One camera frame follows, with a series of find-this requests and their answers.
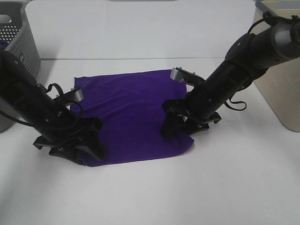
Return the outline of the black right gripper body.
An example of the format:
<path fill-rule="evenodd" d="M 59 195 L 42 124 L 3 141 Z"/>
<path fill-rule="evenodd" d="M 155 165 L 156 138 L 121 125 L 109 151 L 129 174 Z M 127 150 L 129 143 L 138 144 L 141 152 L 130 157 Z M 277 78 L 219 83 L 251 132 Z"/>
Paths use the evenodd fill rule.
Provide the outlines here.
<path fill-rule="evenodd" d="M 168 112 L 174 112 L 177 114 L 183 115 L 183 119 L 185 122 L 184 128 L 187 129 L 188 126 L 192 123 L 197 124 L 209 124 L 211 122 L 217 124 L 221 117 L 217 112 L 214 112 L 211 116 L 209 116 L 207 119 L 201 118 L 195 111 L 193 111 L 187 104 L 184 102 L 183 99 L 175 99 L 175 100 L 166 100 L 162 104 L 163 110 Z"/>

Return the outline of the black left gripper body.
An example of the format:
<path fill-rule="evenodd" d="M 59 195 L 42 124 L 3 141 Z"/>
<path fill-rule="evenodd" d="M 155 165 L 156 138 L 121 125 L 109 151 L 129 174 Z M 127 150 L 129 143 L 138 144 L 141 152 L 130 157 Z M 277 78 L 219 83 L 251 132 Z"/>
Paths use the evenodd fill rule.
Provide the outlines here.
<path fill-rule="evenodd" d="M 81 118 L 78 124 L 68 130 L 54 131 L 57 137 L 50 140 L 44 135 L 39 136 L 33 145 L 39 150 L 43 147 L 63 149 L 79 149 L 79 143 L 82 140 L 81 136 L 89 131 L 98 132 L 102 127 L 102 122 L 99 118 Z"/>

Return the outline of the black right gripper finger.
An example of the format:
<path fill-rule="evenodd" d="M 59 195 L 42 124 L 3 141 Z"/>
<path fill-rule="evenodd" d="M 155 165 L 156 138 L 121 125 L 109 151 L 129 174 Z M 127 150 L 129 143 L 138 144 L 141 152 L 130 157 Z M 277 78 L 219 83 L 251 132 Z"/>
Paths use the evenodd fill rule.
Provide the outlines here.
<path fill-rule="evenodd" d="M 208 129 L 209 129 L 208 123 L 207 124 L 192 123 L 187 128 L 187 134 L 188 135 L 193 135 L 195 133 L 206 131 Z"/>
<path fill-rule="evenodd" d="M 163 137 L 167 137 L 180 128 L 185 126 L 183 115 L 175 112 L 168 112 L 166 114 L 165 121 L 160 129 L 160 133 Z"/>

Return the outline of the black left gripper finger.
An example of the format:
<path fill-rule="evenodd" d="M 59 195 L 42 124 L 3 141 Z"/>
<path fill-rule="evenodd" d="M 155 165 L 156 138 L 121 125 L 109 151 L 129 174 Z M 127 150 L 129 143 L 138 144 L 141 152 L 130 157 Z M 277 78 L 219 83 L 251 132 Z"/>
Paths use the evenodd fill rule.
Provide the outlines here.
<path fill-rule="evenodd" d="M 77 149 L 59 150 L 56 148 L 51 148 L 49 155 L 69 160 L 75 164 L 83 164 L 82 160 L 77 159 L 77 155 L 78 155 Z"/>
<path fill-rule="evenodd" d="M 105 150 L 102 147 L 96 131 L 84 133 L 81 139 L 79 143 L 80 150 L 83 150 L 96 160 L 102 160 L 104 158 Z"/>

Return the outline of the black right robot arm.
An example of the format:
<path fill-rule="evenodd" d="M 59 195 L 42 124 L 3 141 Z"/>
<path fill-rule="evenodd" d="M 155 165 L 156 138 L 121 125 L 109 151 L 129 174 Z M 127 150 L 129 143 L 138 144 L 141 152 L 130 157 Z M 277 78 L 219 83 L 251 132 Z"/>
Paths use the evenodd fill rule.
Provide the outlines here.
<path fill-rule="evenodd" d="M 209 123 L 221 120 L 217 110 L 225 105 L 232 108 L 232 97 L 263 76 L 270 67 L 300 56 L 300 19 L 263 14 L 268 29 L 254 34 L 248 31 L 229 49 L 224 61 L 207 78 L 180 67 L 172 69 L 170 77 L 192 86 L 182 99 L 166 100 L 166 112 L 161 135 L 166 137 L 178 129 L 192 135 L 205 131 Z"/>

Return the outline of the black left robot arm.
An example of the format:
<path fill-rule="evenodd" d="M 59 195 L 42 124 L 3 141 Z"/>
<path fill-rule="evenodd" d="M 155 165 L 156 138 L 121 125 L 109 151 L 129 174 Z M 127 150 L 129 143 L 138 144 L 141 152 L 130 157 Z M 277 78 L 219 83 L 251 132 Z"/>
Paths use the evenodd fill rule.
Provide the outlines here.
<path fill-rule="evenodd" d="M 76 96 L 81 88 L 64 93 L 56 84 L 38 84 L 25 66 L 10 52 L 0 50 L 0 97 L 21 116 L 21 120 L 1 111 L 1 115 L 36 129 L 41 135 L 33 145 L 50 148 L 49 155 L 83 165 L 78 154 L 86 152 L 96 160 L 105 155 L 98 131 L 98 117 L 84 118 L 84 108 Z"/>

